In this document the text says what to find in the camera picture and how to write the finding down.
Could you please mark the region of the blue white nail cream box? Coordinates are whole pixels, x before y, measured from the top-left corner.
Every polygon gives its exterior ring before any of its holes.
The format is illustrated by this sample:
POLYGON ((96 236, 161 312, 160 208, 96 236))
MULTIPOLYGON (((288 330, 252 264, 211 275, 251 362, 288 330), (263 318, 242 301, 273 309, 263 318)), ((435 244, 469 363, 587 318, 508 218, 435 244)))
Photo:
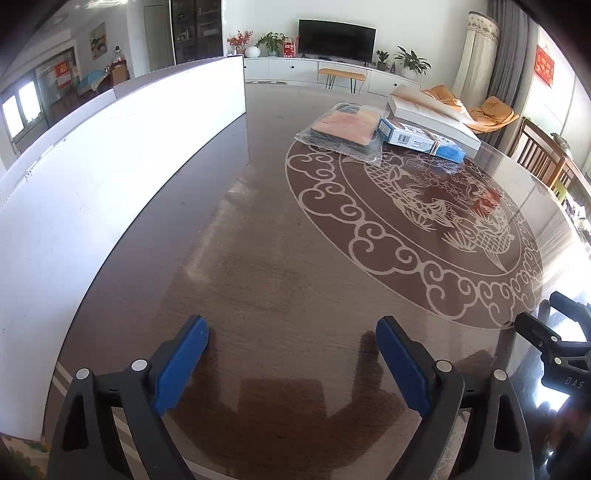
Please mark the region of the blue white nail cream box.
POLYGON ((378 132, 391 145, 408 148, 455 163, 462 163, 466 152, 453 140, 420 127, 381 118, 378 132))

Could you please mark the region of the phone case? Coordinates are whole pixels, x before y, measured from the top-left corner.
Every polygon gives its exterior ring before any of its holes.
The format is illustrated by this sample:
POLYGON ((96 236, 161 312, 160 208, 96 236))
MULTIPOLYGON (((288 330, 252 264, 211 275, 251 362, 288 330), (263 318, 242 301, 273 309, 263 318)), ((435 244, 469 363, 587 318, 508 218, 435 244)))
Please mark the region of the phone case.
POLYGON ((378 126, 386 117, 386 111, 381 108, 339 102, 310 126, 298 132, 294 139, 356 161, 380 165, 384 139, 378 126))

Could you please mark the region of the wooden dining chair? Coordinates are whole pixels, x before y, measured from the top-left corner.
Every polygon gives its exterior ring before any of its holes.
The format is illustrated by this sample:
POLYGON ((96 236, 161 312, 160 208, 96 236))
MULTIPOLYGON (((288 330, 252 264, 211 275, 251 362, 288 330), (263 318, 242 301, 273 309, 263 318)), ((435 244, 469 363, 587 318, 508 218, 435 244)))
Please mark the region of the wooden dining chair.
POLYGON ((508 155, 548 188, 563 187, 590 213, 590 183, 556 139, 527 117, 520 121, 508 155))

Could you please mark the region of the orange lounge chair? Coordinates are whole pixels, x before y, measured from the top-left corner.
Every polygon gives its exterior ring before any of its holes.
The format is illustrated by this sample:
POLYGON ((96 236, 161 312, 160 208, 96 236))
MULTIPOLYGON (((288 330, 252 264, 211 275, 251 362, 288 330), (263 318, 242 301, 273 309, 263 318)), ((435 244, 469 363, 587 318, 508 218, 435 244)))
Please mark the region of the orange lounge chair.
POLYGON ((462 117, 462 122, 475 134, 492 133, 510 125, 519 115, 495 96, 490 96, 476 108, 467 108, 445 85, 438 85, 423 93, 444 104, 462 117))

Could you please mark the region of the potted green plant right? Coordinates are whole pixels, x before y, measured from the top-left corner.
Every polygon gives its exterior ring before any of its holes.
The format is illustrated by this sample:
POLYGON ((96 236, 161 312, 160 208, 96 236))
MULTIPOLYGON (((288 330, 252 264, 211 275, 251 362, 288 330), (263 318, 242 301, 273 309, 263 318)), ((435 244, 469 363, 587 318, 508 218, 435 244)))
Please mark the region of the potted green plant right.
POLYGON ((407 50, 401 46, 398 47, 398 50, 399 53, 394 59, 401 63, 402 74, 405 78, 417 80, 432 68, 431 63, 426 58, 418 56, 414 50, 407 50))

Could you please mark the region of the potted green plant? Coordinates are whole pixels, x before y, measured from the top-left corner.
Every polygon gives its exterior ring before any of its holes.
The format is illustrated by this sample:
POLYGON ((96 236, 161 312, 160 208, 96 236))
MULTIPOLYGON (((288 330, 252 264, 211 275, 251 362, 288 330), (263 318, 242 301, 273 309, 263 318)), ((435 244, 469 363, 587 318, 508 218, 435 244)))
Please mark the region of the potted green plant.
POLYGON ((418 56, 414 50, 407 50, 401 46, 398 47, 398 50, 399 53, 394 59, 401 63, 402 74, 405 78, 417 80, 432 68, 431 63, 426 58, 418 56))
POLYGON ((283 33, 269 32, 257 40, 256 47, 266 53, 267 56, 283 55, 283 43, 286 36, 283 33))

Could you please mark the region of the white tv cabinet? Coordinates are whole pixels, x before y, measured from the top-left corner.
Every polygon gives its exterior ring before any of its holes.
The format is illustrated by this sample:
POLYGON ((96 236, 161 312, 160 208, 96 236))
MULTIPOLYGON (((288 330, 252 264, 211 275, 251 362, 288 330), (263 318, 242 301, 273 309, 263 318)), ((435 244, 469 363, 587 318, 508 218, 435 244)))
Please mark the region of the white tv cabinet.
POLYGON ((418 82, 377 69, 310 58, 243 58, 246 83, 284 83, 346 89, 388 97, 400 86, 419 91, 418 82))

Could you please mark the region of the small dark potted plant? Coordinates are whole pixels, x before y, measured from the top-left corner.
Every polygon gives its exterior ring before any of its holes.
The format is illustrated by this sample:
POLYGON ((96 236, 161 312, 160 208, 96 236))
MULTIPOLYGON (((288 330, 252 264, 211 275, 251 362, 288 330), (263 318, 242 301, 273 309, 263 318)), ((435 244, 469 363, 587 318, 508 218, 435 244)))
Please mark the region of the small dark potted plant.
POLYGON ((376 52, 378 60, 377 60, 377 70, 380 71, 387 71, 388 70, 388 59, 390 57, 390 53, 384 50, 377 50, 376 52))

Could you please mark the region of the small wooden bench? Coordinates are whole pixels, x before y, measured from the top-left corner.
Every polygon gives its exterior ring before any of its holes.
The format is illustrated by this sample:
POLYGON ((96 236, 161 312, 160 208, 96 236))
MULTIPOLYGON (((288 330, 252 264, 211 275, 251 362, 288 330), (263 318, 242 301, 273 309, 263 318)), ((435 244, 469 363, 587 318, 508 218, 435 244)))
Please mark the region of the small wooden bench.
POLYGON ((349 92, 356 94, 358 88, 362 87, 367 80, 367 76, 359 72, 351 72, 332 68, 322 68, 318 74, 325 76, 325 88, 332 89, 338 81, 349 82, 349 92))

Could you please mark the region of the dining table with chairs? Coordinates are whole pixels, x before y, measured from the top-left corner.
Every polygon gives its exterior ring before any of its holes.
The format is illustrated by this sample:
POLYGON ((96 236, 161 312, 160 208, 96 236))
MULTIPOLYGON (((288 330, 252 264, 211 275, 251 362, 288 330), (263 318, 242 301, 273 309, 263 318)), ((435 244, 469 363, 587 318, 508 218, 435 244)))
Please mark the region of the dining table with chairs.
POLYGON ((102 70, 92 70, 82 75, 76 65, 69 68, 70 80, 60 86, 63 93, 74 93, 80 99, 97 96, 130 79, 127 60, 118 56, 102 70))

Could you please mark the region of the black television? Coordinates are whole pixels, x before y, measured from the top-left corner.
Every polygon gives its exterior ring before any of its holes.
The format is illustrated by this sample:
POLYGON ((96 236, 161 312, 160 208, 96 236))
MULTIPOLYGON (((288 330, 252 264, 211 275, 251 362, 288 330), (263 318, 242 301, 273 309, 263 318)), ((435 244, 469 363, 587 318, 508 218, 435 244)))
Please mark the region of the black television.
POLYGON ((298 52, 303 55, 370 62, 375 40, 376 30, 370 27, 324 20, 298 21, 298 52))

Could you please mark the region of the red gift box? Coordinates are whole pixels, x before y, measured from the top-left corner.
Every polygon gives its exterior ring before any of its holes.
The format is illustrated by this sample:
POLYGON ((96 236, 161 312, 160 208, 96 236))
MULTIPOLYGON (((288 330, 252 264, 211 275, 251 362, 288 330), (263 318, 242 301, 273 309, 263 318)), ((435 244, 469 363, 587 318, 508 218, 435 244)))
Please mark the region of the red gift box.
POLYGON ((297 57, 297 37, 283 38, 283 57, 295 58, 297 57))

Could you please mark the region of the potted green plant left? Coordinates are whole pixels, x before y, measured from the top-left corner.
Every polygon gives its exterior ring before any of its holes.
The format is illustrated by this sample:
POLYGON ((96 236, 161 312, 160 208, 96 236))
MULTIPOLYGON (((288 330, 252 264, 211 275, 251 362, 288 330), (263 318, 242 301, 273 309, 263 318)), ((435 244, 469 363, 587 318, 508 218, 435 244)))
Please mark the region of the potted green plant left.
POLYGON ((267 56, 283 55, 283 43, 286 36, 283 33, 269 32, 257 40, 256 47, 266 53, 267 56))

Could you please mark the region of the red flower vase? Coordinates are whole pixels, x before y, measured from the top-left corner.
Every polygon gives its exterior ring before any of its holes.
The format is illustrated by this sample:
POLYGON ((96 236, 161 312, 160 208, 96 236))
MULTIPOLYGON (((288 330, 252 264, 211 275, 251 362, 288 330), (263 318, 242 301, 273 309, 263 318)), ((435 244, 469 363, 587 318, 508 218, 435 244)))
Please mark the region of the red flower vase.
POLYGON ((228 45, 232 55, 243 55, 249 41, 252 39, 252 30, 238 31, 235 35, 228 36, 228 45))

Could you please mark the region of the dark glass display cabinet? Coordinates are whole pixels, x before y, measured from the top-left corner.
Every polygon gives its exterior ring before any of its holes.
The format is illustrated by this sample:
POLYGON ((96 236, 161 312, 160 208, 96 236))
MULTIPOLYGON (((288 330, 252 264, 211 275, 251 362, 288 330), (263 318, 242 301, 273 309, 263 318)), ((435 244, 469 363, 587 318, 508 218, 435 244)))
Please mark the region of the dark glass display cabinet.
POLYGON ((221 0, 172 0, 170 20, 177 64, 223 55, 221 0))

